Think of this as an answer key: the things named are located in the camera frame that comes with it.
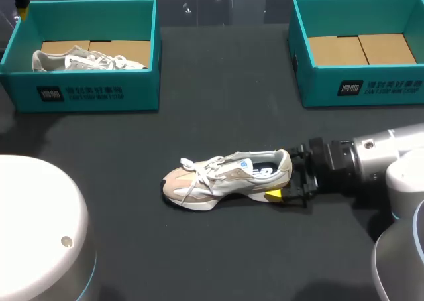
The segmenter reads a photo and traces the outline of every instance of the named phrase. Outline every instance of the black background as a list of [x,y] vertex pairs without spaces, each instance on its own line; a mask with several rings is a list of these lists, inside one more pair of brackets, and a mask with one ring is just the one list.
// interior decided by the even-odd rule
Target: black background
[[376,208],[341,194],[307,209],[232,196],[195,213],[161,199],[160,181],[181,157],[424,121],[421,107],[302,108],[286,31],[163,28],[158,113],[17,115],[0,91],[0,152],[55,164],[85,196],[102,300],[378,299],[370,272]]

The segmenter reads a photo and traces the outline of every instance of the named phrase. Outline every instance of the shoe insole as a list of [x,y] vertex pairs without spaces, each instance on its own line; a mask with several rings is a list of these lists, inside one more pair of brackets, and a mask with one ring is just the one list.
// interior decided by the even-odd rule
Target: shoe insole
[[253,176],[255,177],[269,177],[278,170],[278,166],[274,163],[254,163]]

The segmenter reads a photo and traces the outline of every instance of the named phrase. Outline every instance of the shoe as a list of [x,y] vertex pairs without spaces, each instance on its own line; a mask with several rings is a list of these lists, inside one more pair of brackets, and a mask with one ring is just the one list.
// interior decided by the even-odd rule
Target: shoe
[[146,66],[123,56],[111,57],[97,51],[84,50],[74,46],[64,54],[46,54],[37,50],[32,55],[32,70],[132,70],[147,69]]
[[259,202],[275,202],[266,192],[283,188],[292,175],[292,161],[285,150],[236,152],[193,163],[182,158],[181,168],[162,181],[162,193],[190,210],[211,210],[231,193]]

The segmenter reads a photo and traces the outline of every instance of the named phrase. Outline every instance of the beige sneaker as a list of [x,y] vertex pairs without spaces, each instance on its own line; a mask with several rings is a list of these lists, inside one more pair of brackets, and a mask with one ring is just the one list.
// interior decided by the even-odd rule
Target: beige sneaker
[[165,176],[162,192],[171,202],[191,210],[211,210],[231,193],[271,202],[265,193],[284,187],[292,175],[292,161],[285,150],[236,152],[198,163],[182,158],[181,164]]

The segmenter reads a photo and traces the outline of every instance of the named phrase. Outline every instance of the shoelace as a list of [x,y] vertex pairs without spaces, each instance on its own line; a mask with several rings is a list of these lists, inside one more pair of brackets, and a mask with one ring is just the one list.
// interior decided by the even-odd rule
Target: shoelace
[[205,184],[211,191],[211,194],[213,195],[212,187],[210,187],[210,180],[224,180],[225,176],[216,177],[215,175],[212,175],[211,173],[219,169],[220,165],[224,163],[223,159],[224,159],[223,157],[217,156],[217,157],[211,158],[210,160],[208,160],[206,163],[202,165],[195,164],[191,160],[188,160],[186,158],[181,159],[180,161],[181,165],[183,166],[185,170],[196,173],[196,176],[193,179],[193,182],[191,183],[190,188],[188,189],[187,193],[181,200],[181,204],[184,203],[187,196],[190,195],[190,193],[193,191],[194,187],[196,186],[198,182]]
[[118,55],[115,57],[107,56],[101,52],[93,51],[93,53],[98,54],[99,57],[96,59],[93,54],[87,57],[88,60],[94,61],[94,64],[89,67],[89,69],[108,69],[112,70],[118,68],[122,69],[127,65],[127,59],[124,56]]

